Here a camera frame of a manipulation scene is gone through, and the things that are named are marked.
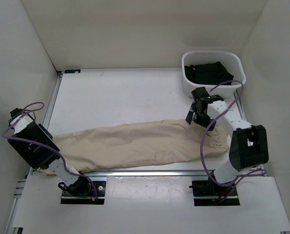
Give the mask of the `beige trousers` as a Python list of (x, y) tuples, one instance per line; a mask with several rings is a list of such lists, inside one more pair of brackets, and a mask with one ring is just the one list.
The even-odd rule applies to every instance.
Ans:
[(66, 163), (89, 172), (141, 166), (166, 165), (220, 157), (228, 149), (227, 133), (213, 131), (184, 119), (122, 124), (60, 134), (53, 142)]

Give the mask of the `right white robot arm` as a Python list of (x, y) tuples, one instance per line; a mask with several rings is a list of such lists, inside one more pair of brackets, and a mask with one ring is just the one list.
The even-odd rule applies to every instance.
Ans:
[(196, 123), (206, 130), (220, 125), (231, 137), (229, 159), (208, 175), (208, 190), (218, 195), (242, 177), (242, 171), (269, 161), (267, 133), (262, 125), (253, 125), (242, 119), (220, 95), (210, 95), (205, 87), (192, 91), (193, 103), (186, 116), (188, 124)]

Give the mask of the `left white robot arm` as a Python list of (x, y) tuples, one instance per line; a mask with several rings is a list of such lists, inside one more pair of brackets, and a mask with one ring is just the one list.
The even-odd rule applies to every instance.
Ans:
[(16, 108), (10, 112), (9, 126), (14, 134), (7, 138), (8, 143), (33, 168), (49, 170), (61, 179), (58, 187), (73, 196), (95, 196), (95, 186), (83, 173), (66, 164), (57, 153), (60, 149), (54, 144), (52, 135), (36, 123), (27, 111)]

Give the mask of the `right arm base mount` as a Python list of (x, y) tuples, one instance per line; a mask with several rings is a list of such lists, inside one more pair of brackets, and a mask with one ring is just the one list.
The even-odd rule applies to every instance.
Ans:
[(239, 206), (235, 185), (221, 187), (211, 180), (193, 180), (189, 186), (193, 191), (194, 206)]

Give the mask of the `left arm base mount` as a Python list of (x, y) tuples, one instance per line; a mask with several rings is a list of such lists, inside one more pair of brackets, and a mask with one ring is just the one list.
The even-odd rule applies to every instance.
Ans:
[(78, 180), (66, 186), (60, 182), (58, 187), (62, 190), (60, 203), (68, 205), (103, 205), (106, 193), (106, 181), (97, 180), (91, 182), (80, 176)]

